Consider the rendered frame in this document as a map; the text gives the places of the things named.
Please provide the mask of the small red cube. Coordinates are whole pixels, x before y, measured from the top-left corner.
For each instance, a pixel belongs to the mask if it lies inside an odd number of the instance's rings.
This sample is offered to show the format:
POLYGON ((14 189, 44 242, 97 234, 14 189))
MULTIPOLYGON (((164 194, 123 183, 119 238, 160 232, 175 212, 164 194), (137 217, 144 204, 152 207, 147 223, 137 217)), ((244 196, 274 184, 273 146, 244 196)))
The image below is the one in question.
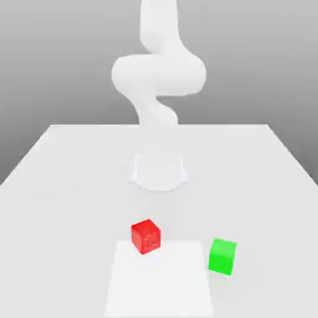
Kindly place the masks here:
POLYGON ((161 247, 161 230, 151 219, 136 223, 130 229, 132 243, 142 255, 161 247))

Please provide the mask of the small green cube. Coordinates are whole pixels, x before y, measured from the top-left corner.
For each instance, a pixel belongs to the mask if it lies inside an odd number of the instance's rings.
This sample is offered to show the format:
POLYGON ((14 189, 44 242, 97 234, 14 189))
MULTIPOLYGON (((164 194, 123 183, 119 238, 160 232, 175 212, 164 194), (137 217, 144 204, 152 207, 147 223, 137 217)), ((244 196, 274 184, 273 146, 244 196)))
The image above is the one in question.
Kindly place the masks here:
POLYGON ((215 238, 209 254, 209 270, 230 276, 234 267, 235 242, 215 238))

